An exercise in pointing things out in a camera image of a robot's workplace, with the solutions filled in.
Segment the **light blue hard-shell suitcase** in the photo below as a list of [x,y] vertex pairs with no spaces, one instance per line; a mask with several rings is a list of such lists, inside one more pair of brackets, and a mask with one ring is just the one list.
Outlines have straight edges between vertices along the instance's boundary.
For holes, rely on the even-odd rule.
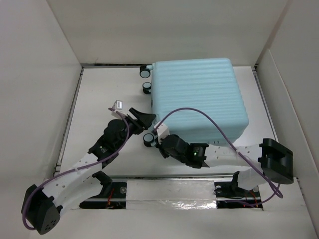
[[249,124],[248,114],[228,58],[159,61],[140,67],[151,96],[152,113],[188,143],[226,145]]

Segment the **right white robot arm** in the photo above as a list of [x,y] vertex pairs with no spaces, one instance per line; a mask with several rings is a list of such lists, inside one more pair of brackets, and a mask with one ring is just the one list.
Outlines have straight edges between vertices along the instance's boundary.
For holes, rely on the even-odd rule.
[[293,152],[277,141],[265,138],[251,146],[216,146],[206,143],[187,143],[179,136],[168,135],[156,144],[163,158],[172,157],[191,168],[217,166],[247,166],[233,174],[230,190],[241,196],[248,190],[269,183],[290,185],[293,176]]

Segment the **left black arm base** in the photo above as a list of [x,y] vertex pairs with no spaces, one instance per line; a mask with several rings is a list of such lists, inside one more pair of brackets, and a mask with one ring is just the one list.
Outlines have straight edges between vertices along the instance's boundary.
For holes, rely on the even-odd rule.
[[100,193],[79,204],[80,209],[126,209],[127,182],[113,182],[108,192]]

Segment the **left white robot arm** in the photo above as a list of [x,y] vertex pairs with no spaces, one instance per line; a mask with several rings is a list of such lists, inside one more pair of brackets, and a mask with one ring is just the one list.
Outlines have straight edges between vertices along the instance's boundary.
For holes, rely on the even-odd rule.
[[109,121],[83,158],[67,171],[27,188],[21,208],[26,229],[46,234],[74,204],[96,194],[104,198],[111,193],[112,179],[103,169],[119,155],[132,135],[139,135],[152,126],[156,115],[134,108],[130,108],[127,115],[114,108],[109,110],[115,118]]

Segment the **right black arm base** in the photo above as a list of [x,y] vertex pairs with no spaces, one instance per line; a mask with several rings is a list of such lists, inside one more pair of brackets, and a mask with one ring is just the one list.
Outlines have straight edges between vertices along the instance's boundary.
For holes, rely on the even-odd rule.
[[231,182],[214,182],[214,195],[218,209],[257,208],[263,209],[259,188],[250,191],[231,188]]

